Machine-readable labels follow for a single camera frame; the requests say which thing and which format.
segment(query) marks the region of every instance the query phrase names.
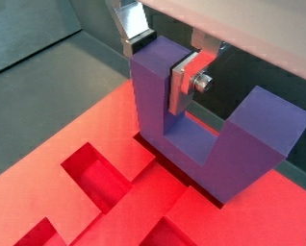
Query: purple u-shaped block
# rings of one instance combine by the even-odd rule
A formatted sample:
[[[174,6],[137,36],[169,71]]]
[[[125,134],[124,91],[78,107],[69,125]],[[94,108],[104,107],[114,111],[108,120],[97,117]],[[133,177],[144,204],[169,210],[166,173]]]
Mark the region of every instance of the purple u-shaped block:
[[[188,53],[158,37],[129,59],[140,135],[225,203],[287,157],[306,111],[256,86],[216,137],[168,111],[169,68]]]

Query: metal clamp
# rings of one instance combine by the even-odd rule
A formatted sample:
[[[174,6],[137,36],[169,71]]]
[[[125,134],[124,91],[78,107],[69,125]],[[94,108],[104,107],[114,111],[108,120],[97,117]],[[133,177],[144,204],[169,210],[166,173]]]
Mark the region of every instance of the metal clamp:
[[[134,0],[105,0],[105,3],[118,28],[122,54],[130,57],[156,38],[142,4]]]
[[[185,110],[192,99],[192,92],[196,89],[204,93],[210,85],[212,78],[204,73],[210,61],[217,56],[220,50],[220,40],[204,34],[197,29],[192,29],[190,45],[200,49],[198,53],[192,53],[176,67],[170,74],[170,93],[168,110],[177,115]]]

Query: red surface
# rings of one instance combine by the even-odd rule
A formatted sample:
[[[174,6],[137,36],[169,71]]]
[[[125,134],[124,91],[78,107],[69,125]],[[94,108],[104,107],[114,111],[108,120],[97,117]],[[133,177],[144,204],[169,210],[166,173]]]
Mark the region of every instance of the red surface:
[[[271,171],[218,209],[137,132],[125,83],[0,176],[0,246],[306,246],[301,188]]]
[[[43,218],[15,243],[15,246],[65,246],[47,218]]]

